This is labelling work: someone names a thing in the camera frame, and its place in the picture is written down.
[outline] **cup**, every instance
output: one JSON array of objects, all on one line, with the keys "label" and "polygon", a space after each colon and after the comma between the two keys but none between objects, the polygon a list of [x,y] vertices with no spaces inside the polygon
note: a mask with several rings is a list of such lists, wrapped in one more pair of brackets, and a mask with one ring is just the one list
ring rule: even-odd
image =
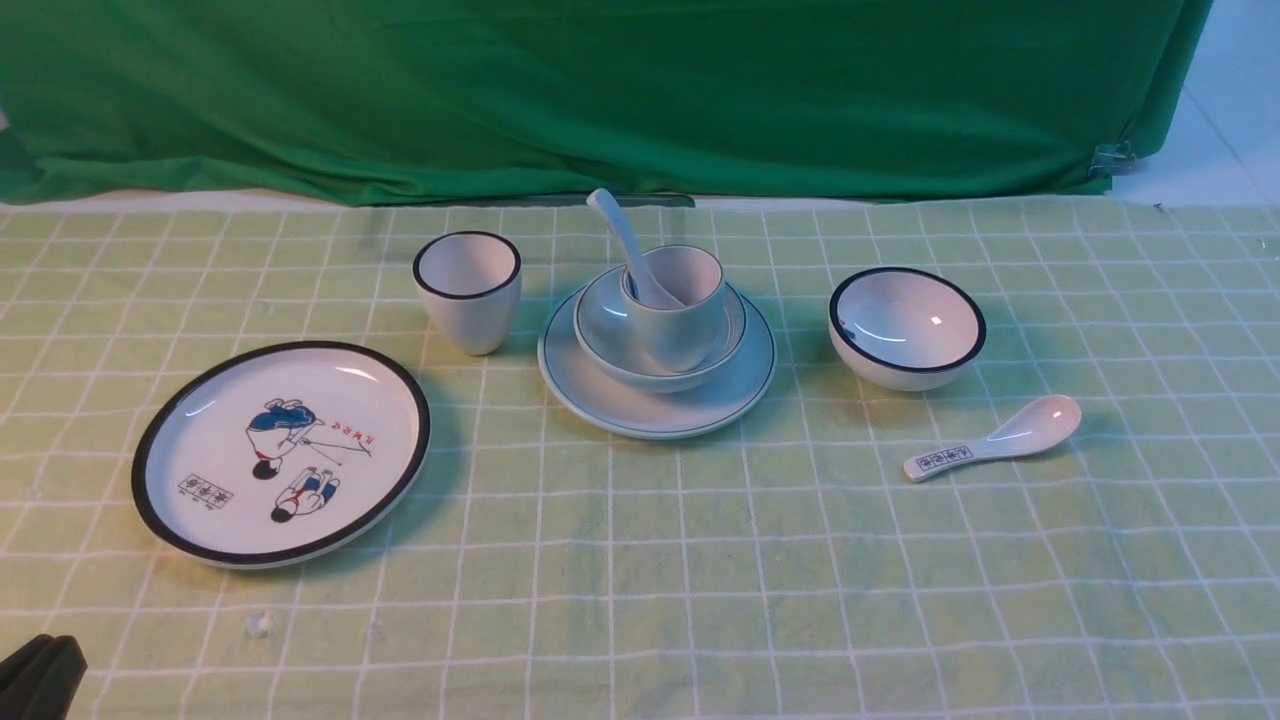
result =
[{"label": "cup", "polygon": [[431,322],[471,356],[506,342],[516,323],[520,251],[509,240],[465,231],[426,243],[413,259],[417,295]]},{"label": "cup", "polygon": [[724,322],[724,268],[710,252],[689,245],[654,247],[644,259],[658,283],[685,306],[667,310],[640,302],[631,273],[623,270],[618,277],[627,324],[657,364],[672,373],[691,370],[710,352],[717,323]]}]

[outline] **white floor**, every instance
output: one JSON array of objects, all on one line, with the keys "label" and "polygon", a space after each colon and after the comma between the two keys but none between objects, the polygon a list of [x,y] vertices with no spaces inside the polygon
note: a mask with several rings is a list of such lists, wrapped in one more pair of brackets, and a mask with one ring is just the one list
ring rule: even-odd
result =
[{"label": "white floor", "polygon": [[[1115,178],[1112,196],[1165,205],[1280,205],[1280,0],[1219,0],[1164,149]],[[4,118],[0,117],[0,128]],[[813,206],[824,200],[699,199],[714,206]],[[266,191],[114,192],[0,210],[323,209]]]}]

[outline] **green backdrop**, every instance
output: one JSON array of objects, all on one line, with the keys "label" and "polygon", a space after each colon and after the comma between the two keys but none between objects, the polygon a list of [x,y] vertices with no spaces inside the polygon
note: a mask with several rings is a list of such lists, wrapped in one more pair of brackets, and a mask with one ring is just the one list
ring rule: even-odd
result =
[{"label": "green backdrop", "polygon": [[0,4],[0,200],[1091,192],[1211,0]]}]

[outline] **white plate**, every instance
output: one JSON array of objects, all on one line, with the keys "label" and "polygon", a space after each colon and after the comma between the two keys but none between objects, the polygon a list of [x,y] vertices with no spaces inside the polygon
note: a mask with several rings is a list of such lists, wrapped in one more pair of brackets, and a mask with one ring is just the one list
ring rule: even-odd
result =
[{"label": "white plate", "polygon": [[291,342],[233,357],[160,409],[133,457],[142,520],[223,568],[276,568],[367,530],[413,482],[426,397],[389,357]]},{"label": "white plate", "polygon": [[571,295],[552,313],[538,338],[543,379],[566,407],[588,423],[640,439],[681,439],[709,433],[754,407],[773,380],[778,350],[760,310],[745,296],[742,345],[714,378],[692,389],[646,393],[604,374],[573,333]]}]

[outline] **white spoon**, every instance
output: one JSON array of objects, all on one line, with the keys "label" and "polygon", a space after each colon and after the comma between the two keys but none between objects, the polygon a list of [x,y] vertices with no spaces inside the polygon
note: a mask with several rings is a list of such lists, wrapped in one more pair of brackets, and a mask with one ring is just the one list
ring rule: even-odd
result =
[{"label": "white spoon", "polygon": [[649,264],[645,263],[644,254],[640,251],[640,241],[636,240],[636,233],[631,229],[631,223],[627,222],[627,217],[622,213],[613,193],[602,187],[586,196],[586,204],[604,218],[604,222],[613,229],[613,234],[622,241],[622,247],[627,251],[627,269],[631,270],[636,300],[659,310],[684,307],[685,304],[676,300],[653,277],[653,270],[649,269]]},{"label": "white spoon", "polygon": [[996,432],[978,442],[916,455],[902,462],[913,483],[970,462],[1005,460],[1044,452],[1080,427],[1080,406],[1065,395],[1047,395],[1014,414]]}]

